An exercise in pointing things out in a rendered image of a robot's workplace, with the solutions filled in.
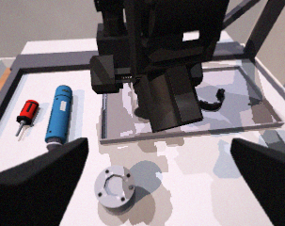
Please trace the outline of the red screwdriver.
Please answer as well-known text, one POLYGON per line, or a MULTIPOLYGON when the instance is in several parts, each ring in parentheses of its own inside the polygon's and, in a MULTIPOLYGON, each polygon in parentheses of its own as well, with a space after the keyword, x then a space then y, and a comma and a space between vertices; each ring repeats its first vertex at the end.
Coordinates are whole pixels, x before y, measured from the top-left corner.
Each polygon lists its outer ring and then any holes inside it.
POLYGON ((17 137, 24 125, 31 125, 32 119, 35 117, 36 112, 39 108, 39 103, 34 100, 27 100, 24 104, 24 107, 20 113, 20 116, 17 116, 16 122, 20 124, 20 127, 15 135, 17 137))

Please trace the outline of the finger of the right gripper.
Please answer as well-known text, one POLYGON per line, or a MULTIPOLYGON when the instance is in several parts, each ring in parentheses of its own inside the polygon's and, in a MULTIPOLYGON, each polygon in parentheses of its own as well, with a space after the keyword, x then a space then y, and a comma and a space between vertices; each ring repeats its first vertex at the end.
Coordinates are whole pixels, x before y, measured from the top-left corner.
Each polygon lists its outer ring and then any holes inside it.
MULTIPOLYGON (((119 68, 118 63, 117 63, 116 60, 114 60, 114 68, 115 69, 119 68)), ((117 92, 114 92, 114 93, 119 93, 119 89, 123 89, 123 83, 117 84, 117 92)))

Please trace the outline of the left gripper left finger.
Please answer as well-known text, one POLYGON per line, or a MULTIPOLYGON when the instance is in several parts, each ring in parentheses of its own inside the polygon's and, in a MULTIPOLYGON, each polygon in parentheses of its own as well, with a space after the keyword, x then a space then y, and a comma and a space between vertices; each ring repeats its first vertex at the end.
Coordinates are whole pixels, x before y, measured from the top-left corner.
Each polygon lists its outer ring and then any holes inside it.
POLYGON ((89 152, 79 137, 0 171, 0 226, 59 226, 89 152))

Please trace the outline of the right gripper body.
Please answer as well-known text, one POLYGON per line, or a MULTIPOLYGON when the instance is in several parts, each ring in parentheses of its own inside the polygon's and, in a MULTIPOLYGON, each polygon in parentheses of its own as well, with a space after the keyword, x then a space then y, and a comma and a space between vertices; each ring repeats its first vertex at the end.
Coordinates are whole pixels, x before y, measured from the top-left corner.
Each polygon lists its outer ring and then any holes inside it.
MULTIPOLYGON (((136 79, 141 78, 145 75, 145 73, 139 75, 135 74, 135 68, 131 58, 131 53, 130 68, 115 69, 113 55, 92 56, 89 61, 89 68, 91 87, 92 90, 97 94, 117 92, 117 84, 133 83, 132 79, 134 77, 136 79)), ((192 74, 194 85, 196 87, 203 80, 202 63, 196 64, 190 72, 192 74)))

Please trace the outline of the black metal frame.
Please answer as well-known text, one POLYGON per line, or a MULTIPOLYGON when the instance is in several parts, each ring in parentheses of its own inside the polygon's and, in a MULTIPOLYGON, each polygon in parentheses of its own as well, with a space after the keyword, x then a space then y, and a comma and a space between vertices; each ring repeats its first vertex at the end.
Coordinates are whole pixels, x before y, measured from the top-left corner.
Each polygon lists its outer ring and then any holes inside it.
MULTIPOLYGON (((261 0, 243 0, 224 19, 222 31, 261 0)), ((268 0, 244 48, 243 59, 255 58, 285 7, 285 0, 268 0)))

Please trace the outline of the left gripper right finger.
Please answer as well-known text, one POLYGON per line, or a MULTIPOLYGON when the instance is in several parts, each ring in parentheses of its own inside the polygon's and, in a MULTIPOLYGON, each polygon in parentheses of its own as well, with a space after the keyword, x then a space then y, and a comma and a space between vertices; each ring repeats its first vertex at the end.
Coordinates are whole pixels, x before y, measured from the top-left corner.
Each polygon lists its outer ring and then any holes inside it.
POLYGON ((285 226, 285 153, 235 137, 230 154, 273 226, 285 226))

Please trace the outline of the blue cylinder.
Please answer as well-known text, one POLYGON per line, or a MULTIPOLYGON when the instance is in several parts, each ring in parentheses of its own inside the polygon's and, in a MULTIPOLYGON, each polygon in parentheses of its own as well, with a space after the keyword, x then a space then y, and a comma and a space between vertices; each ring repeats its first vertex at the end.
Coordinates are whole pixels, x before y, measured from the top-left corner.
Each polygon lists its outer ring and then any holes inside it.
POLYGON ((51 151, 66 143, 72 90, 69 86, 60 85, 55 90, 55 97, 45 135, 46 148, 51 151))

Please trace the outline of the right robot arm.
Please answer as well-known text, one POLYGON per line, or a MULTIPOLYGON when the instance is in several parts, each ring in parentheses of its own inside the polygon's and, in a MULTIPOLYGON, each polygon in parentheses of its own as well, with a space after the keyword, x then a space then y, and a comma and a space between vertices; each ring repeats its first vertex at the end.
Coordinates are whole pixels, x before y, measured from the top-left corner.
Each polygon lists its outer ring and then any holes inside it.
POLYGON ((125 10, 135 74, 145 73, 132 79, 133 89, 153 133, 204 119, 190 71, 213 59, 229 2, 94 0, 103 16, 103 37, 126 36, 125 10), (199 31, 198 39, 182 41, 183 33, 193 31, 199 31))

